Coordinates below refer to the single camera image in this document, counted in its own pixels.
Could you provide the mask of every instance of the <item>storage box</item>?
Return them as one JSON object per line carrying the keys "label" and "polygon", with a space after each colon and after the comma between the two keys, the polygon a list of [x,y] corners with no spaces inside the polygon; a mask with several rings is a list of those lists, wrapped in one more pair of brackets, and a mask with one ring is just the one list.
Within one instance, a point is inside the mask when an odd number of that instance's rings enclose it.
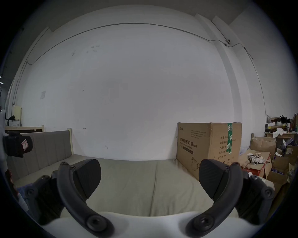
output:
{"label": "storage box", "polygon": [[281,189],[281,187],[287,183],[288,180],[288,170],[281,170],[281,169],[277,169],[275,168],[277,171],[282,172],[282,174],[280,173],[276,173],[273,171],[269,172],[269,175],[267,177],[267,180],[273,182],[274,184],[274,197],[276,197],[276,195],[278,194],[279,190]]}
{"label": "storage box", "polygon": [[237,161],[241,134],[242,123],[178,123],[177,160],[198,180],[203,159]]}
{"label": "storage box", "polygon": [[276,139],[271,137],[254,137],[250,149],[255,151],[270,152],[271,161],[273,159],[276,147]]}
{"label": "storage box", "polygon": [[297,159],[298,157],[298,146],[288,145],[285,151],[285,157]]}
{"label": "storage box", "polygon": [[298,115],[296,114],[294,115],[293,122],[294,122],[295,131],[298,132]]}
{"label": "storage box", "polygon": [[295,165],[297,159],[288,157],[275,156],[272,166],[276,169],[287,170],[289,169],[289,164]]}
{"label": "storage box", "polygon": [[[264,159],[268,160],[268,162],[264,164],[255,165],[254,163],[248,160],[248,154],[250,153],[251,154],[260,153]],[[262,178],[263,177],[267,178],[272,168],[272,163],[270,160],[270,152],[247,150],[245,153],[239,156],[238,163],[245,171],[252,172],[252,174],[260,176]]]}
{"label": "storage box", "polygon": [[5,125],[6,126],[20,126],[20,121],[8,121],[8,120],[5,120]]}

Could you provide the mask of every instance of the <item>wall-mounted wire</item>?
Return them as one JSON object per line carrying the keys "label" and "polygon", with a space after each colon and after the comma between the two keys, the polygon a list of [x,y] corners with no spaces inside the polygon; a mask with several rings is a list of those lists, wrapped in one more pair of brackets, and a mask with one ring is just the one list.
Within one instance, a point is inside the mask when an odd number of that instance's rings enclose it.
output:
{"label": "wall-mounted wire", "polygon": [[[18,80],[17,80],[17,86],[16,86],[16,89],[15,89],[15,92],[14,92],[13,102],[15,102],[16,93],[17,93],[17,91],[18,91],[18,86],[19,86],[19,81],[20,81],[20,78],[21,78],[21,76],[22,76],[22,74],[23,74],[23,71],[25,70],[25,67],[26,67],[27,64],[29,64],[29,65],[33,65],[37,60],[39,60],[44,54],[46,54],[47,52],[49,52],[51,49],[53,49],[54,47],[58,46],[59,44],[63,43],[64,41],[67,41],[67,40],[69,40],[69,39],[71,39],[71,38],[73,38],[73,37],[75,37],[75,36],[77,36],[77,35],[80,35],[80,34],[83,34],[83,33],[85,33],[85,32],[95,30],[95,29],[103,28],[103,27],[117,26],[117,25],[129,25],[129,24],[152,25],[152,26],[166,27],[166,28],[170,28],[170,29],[174,29],[174,30],[178,30],[178,31],[182,31],[182,32],[191,34],[191,35],[193,35],[193,36],[196,36],[196,37],[201,38],[201,39],[203,39],[203,40],[205,40],[205,41],[208,41],[208,42],[219,41],[219,42],[221,42],[222,44],[224,44],[225,46],[227,46],[227,47],[229,47],[229,48],[232,48],[232,47],[234,47],[234,46],[236,46],[236,45],[240,45],[240,46],[242,46],[242,47],[244,48],[244,50],[245,50],[246,53],[248,54],[248,56],[249,56],[249,58],[250,58],[250,60],[251,60],[251,62],[252,62],[252,64],[253,64],[252,56],[249,54],[249,52],[247,51],[247,49],[246,49],[241,43],[237,43],[237,44],[234,44],[234,45],[232,45],[232,46],[229,46],[229,45],[227,45],[225,42],[223,42],[223,41],[221,41],[221,40],[218,40],[218,39],[216,39],[216,40],[209,40],[209,39],[207,39],[207,38],[204,38],[204,37],[202,37],[202,36],[200,36],[200,35],[194,34],[194,33],[189,32],[189,31],[185,31],[185,30],[182,30],[182,29],[179,29],[179,28],[176,28],[176,27],[165,26],[165,25],[154,24],[154,23],[143,23],[143,22],[115,23],[115,24],[109,24],[109,25],[104,25],[104,26],[94,27],[94,28],[91,28],[91,29],[89,29],[89,30],[86,30],[86,31],[82,31],[82,32],[80,32],[80,33],[77,33],[77,34],[75,34],[75,35],[73,35],[73,36],[70,36],[70,37],[64,39],[63,41],[60,41],[59,43],[55,44],[55,45],[52,46],[50,49],[48,49],[47,51],[45,51],[41,56],[39,56],[39,57],[38,57],[35,61],[33,61],[32,63],[29,63],[28,61],[26,61],[26,64],[23,65],[22,70],[21,70],[22,72],[21,72],[21,74],[19,75]],[[259,78],[259,75],[258,75],[258,73],[257,73],[257,70],[256,70],[254,64],[253,64],[253,67],[254,67],[254,69],[255,69],[255,71],[256,71],[257,77],[258,77],[259,82],[260,82],[260,78]],[[263,93],[263,89],[262,89],[261,82],[260,82],[260,86],[261,86],[261,90],[262,90],[262,94],[263,94],[263,100],[264,100],[264,106],[265,106],[265,99],[264,99],[264,93]]]}

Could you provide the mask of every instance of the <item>gray sofa backrest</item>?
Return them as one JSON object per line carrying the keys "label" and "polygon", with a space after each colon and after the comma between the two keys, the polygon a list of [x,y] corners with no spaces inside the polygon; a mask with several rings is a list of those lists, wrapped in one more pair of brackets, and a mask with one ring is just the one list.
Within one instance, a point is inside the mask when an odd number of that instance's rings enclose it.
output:
{"label": "gray sofa backrest", "polygon": [[22,133],[33,141],[32,151],[23,158],[8,157],[7,166],[13,180],[52,165],[72,155],[69,131]]}

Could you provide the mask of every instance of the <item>white wall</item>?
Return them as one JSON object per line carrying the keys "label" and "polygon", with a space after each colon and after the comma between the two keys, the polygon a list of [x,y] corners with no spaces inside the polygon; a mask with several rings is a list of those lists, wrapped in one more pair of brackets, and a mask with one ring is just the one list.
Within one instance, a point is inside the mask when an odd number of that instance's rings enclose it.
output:
{"label": "white wall", "polygon": [[253,57],[263,88],[266,113],[271,117],[292,118],[298,112],[297,65],[279,30],[254,3],[230,27]]}
{"label": "white wall", "polygon": [[[28,62],[78,32],[119,22],[164,24],[209,37],[185,13],[114,7],[47,31]],[[151,25],[100,28],[59,44],[26,66],[15,103],[23,107],[24,126],[71,127],[75,153],[109,159],[175,158],[177,122],[235,121],[214,44]]]}

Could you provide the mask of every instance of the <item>pile of boxes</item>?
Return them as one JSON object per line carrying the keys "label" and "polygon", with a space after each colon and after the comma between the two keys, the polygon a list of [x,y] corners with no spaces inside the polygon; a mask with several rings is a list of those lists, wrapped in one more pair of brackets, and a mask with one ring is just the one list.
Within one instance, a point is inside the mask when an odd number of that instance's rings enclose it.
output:
{"label": "pile of boxes", "polygon": [[[298,115],[293,121],[298,123]],[[199,167],[203,159],[215,159],[227,165],[239,162],[243,170],[271,181],[275,196],[289,182],[288,171],[297,162],[298,146],[287,145],[284,153],[276,153],[277,140],[287,138],[253,137],[250,149],[239,155],[241,123],[178,123],[177,160],[199,180]],[[258,153],[265,163],[254,164],[248,154]]]}

